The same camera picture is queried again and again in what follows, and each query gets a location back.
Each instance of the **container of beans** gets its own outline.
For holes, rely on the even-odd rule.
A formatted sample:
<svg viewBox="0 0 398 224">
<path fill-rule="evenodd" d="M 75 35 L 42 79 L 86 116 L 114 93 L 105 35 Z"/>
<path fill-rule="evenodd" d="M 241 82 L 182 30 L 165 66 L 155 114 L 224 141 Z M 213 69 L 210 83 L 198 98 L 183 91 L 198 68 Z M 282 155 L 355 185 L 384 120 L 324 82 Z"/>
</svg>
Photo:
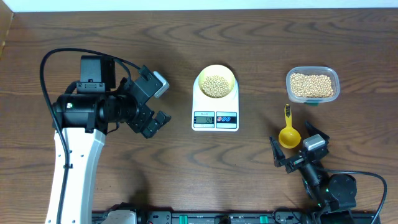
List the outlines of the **container of beans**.
<svg viewBox="0 0 398 224">
<path fill-rule="evenodd" d="M 337 73 L 328 67 L 295 67 L 286 76 L 286 88 L 296 103 L 331 102 L 340 94 Z"/>
</svg>

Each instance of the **scale control panel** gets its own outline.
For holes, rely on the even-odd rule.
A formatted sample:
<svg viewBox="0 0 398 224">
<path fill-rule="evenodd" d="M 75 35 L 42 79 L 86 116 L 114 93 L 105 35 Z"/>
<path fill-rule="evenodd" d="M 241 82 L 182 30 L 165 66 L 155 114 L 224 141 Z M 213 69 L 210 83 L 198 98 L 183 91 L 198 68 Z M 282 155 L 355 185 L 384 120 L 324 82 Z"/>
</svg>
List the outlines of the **scale control panel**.
<svg viewBox="0 0 398 224">
<path fill-rule="evenodd" d="M 236 129 L 238 128 L 237 112 L 195 111 L 194 128 Z"/>
</svg>

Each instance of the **yellow spoon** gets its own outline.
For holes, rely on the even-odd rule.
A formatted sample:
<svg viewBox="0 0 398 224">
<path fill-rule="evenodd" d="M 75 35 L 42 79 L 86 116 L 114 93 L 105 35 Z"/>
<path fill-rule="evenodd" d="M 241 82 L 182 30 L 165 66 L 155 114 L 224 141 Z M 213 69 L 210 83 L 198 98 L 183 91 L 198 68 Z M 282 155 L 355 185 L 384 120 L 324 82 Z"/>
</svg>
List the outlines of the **yellow spoon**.
<svg viewBox="0 0 398 224">
<path fill-rule="evenodd" d="M 286 149 L 293 149 L 301 140 L 300 133 L 292 127 L 292 110 L 288 104 L 285 105 L 286 128 L 279 133 L 279 143 Z"/>
</svg>

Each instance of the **spoon handle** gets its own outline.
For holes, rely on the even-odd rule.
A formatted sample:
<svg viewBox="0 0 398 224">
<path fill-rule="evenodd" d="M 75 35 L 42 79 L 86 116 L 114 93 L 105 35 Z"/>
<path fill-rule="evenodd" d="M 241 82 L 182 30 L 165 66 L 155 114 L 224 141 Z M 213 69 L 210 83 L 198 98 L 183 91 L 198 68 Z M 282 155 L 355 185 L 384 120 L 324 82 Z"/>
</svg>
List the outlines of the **spoon handle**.
<svg viewBox="0 0 398 224">
<path fill-rule="evenodd" d="M 290 109 L 290 105 L 285 105 L 285 120 L 286 126 L 292 127 L 292 110 Z"/>
</svg>

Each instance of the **white wall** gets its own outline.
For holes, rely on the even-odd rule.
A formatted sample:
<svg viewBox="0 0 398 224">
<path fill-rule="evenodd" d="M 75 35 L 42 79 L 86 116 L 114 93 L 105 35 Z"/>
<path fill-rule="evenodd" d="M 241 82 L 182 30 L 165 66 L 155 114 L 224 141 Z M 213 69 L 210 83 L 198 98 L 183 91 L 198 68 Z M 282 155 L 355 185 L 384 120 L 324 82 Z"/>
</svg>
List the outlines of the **white wall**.
<svg viewBox="0 0 398 224">
<path fill-rule="evenodd" d="M 398 7 L 398 0 L 3 0 L 14 12 Z"/>
</svg>

